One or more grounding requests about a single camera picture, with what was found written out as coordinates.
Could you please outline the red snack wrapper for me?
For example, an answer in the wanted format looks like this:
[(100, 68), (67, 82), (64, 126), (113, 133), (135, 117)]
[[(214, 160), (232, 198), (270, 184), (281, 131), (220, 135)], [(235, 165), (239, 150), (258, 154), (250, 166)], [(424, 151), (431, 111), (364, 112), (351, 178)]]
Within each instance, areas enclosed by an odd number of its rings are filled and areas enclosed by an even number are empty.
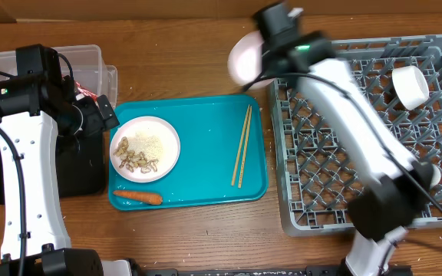
[(75, 81), (70, 75), (62, 77), (62, 84), (64, 89), (64, 98), (66, 100), (80, 100), (83, 97), (90, 97), (93, 101), (97, 101), (97, 95), (92, 93), (87, 88), (83, 87)]

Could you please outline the white round plate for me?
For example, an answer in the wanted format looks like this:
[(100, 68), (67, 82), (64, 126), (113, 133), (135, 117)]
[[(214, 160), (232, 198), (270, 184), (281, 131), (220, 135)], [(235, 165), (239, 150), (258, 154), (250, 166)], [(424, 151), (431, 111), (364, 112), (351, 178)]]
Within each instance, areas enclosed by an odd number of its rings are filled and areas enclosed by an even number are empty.
[[(156, 172), (143, 174), (139, 169), (129, 172), (125, 168), (119, 168), (120, 160), (113, 155), (114, 150), (122, 137), (127, 138), (137, 133), (158, 136), (163, 144), (163, 158), (158, 160)], [(118, 127), (110, 142), (110, 164), (118, 175), (131, 182), (147, 183), (163, 178), (173, 169), (179, 157), (180, 138), (175, 129), (159, 117), (144, 116), (127, 121)]]

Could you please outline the wooden chopstick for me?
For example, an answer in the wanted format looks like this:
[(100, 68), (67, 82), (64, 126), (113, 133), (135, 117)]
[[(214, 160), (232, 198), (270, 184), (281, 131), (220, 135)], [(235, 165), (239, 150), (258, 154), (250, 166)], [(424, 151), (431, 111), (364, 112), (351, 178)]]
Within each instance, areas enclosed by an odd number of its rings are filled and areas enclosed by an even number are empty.
[(244, 172), (245, 172), (245, 166), (246, 166), (246, 154), (248, 151), (248, 142), (249, 142), (249, 132), (250, 132), (250, 127), (251, 127), (251, 119), (252, 119), (252, 106), (249, 106), (249, 110), (248, 110), (248, 116), (247, 116), (247, 124), (246, 124), (246, 128), (245, 128), (245, 135), (244, 135), (244, 148), (243, 148), (243, 155), (242, 155), (242, 163), (241, 163), (241, 168), (240, 168), (240, 173), (239, 173), (239, 183), (238, 183), (238, 189), (242, 188), (242, 181), (243, 181), (243, 176), (244, 176)]
[(250, 112), (250, 110), (251, 110), (251, 107), (249, 105), (247, 107), (246, 115), (245, 115), (245, 118), (244, 118), (244, 121), (243, 121), (243, 125), (242, 125), (241, 135), (240, 135), (240, 139), (239, 139), (239, 146), (238, 146), (237, 154), (236, 154), (236, 162), (235, 162), (235, 166), (234, 166), (234, 169), (233, 169), (233, 176), (232, 176), (232, 180), (231, 180), (231, 186), (235, 185), (236, 174), (237, 174), (238, 165), (239, 165), (239, 158), (240, 158), (241, 149), (242, 149), (242, 145), (243, 145), (243, 141), (244, 141), (244, 136), (245, 136), (245, 133), (246, 133), (246, 125), (247, 125), (247, 122), (249, 120), (249, 112)]

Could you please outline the white paper cup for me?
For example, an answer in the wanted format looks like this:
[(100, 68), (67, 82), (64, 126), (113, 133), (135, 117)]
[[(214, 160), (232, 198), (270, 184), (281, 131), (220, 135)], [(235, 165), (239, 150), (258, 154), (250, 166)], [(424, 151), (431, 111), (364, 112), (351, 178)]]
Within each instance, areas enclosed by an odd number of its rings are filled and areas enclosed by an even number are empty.
[(431, 178), (430, 187), (436, 186), (441, 181), (442, 175), (438, 166), (433, 165), (433, 175)]

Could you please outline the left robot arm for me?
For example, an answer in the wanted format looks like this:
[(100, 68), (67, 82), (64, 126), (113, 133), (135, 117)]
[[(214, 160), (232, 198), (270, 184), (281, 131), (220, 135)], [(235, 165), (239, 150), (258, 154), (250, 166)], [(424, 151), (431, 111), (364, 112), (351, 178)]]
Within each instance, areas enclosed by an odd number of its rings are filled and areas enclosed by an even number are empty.
[(95, 181), (104, 168), (104, 132), (119, 122), (106, 96), (79, 92), (66, 57), (34, 44), (15, 52), (16, 74), (0, 80), (0, 160), (5, 231), (0, 275), (138, 275), (130, 258), (104, 261), (73, 248), (61, 213), (57, 153), (66, 180)]

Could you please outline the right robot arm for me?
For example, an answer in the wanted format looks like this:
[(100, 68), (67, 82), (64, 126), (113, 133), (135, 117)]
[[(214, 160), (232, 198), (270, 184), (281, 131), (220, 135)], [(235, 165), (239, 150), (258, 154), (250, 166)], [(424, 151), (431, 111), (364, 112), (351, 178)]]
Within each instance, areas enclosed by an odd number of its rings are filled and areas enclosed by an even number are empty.
[(262, 36), (259, 81), (293, 78), (295, 89), (311, 101), (335, 132), (364, 186), (348, 215), (355, 227), (351, 251), (340, 275), (410, 275), (391, 267), (397, 244), (431, 202), (435, 168), (404, 147), (360, 91), (350, 65), (320, 32), (302, 34), (282, 2), (253, 15)]

